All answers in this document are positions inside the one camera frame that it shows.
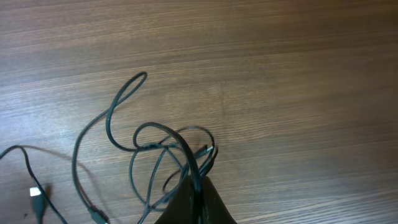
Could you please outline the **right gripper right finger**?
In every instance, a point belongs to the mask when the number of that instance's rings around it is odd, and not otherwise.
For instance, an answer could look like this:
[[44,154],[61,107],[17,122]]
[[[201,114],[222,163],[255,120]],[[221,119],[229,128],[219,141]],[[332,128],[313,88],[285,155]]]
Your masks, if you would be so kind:
[[202,179],[202,224],[237,224],[209,177]]

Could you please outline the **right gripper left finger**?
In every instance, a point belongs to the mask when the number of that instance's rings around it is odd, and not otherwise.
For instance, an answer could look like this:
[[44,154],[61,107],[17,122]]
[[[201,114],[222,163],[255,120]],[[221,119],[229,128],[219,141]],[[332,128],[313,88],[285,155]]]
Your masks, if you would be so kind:
[[193,193],[191,178],[184,178],[155,224],[192,224]]

